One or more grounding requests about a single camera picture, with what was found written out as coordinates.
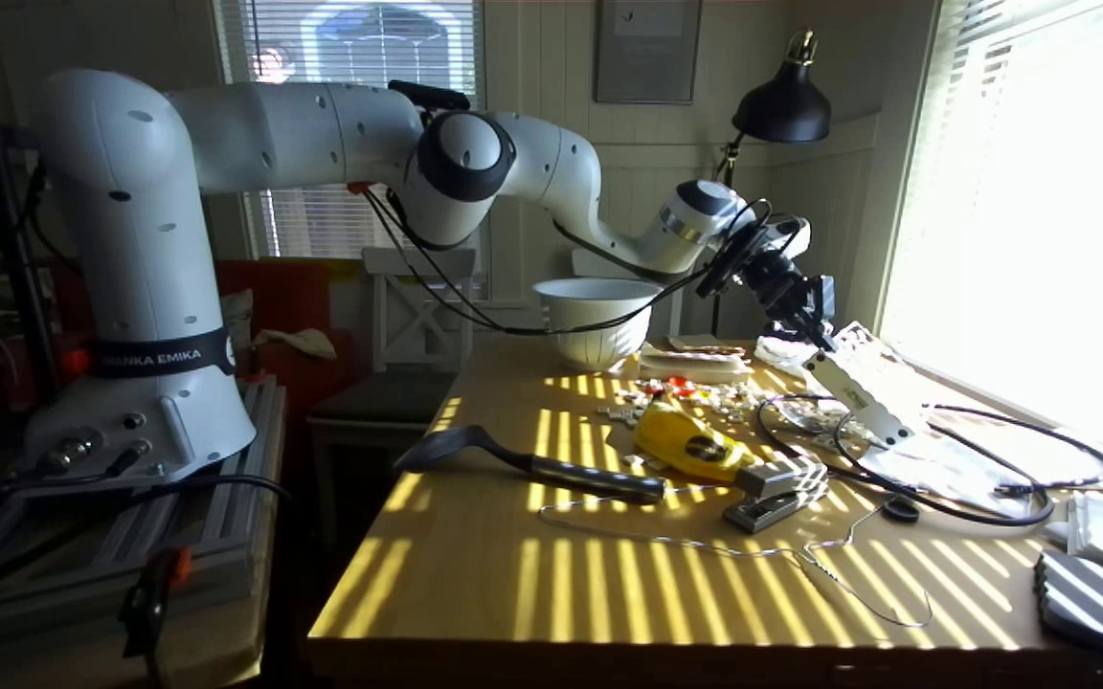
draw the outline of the white bowl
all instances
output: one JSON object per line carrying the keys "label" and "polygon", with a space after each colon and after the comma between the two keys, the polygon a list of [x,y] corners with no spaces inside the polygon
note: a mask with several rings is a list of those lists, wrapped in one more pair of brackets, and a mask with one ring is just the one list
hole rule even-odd
{"label": "white bowl", "polygon": [[633,358],[651,331],[651,299],[660,285],[648,281],[543,281],[531,288],[546,307],[554,352],[577,371],[607,371]]}

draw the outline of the wall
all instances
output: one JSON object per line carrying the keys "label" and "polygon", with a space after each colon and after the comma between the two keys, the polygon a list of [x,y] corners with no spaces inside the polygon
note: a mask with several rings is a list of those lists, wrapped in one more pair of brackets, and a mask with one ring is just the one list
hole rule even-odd
{"label": "wall", "polygon": [[[587,133],[603,167],[601,218],[633,234],[675,186],[716,167],[740,98],[776,70],[799,27],[817,27],[817,80],[835,99],[835,133],[804,151],[746,141],[734,188],[808,215],[817,246],[804,269],[835,274],[842,309],[873,320],[932,8],[933,0],[699,0],[693,99],[617,107],[589,98],[592,0],[481,0],[481,107],[527,113]],[[5,115],[24,119],[24,91],[56,67],[127,70],[162,89],[218,80],[215,6],[0,0]],[[210,218],[222,258],[250,252],[229,206],[215,206]],[[481,249],[485,299],[503,320],[531,320],[527,285],[565,274],[565,242],[536,206],[496,204]],[[709,303],[684,303],[684,331],[709,331]],[[741,297],[729,299],[723,326],[750,326],[746,309]]]}

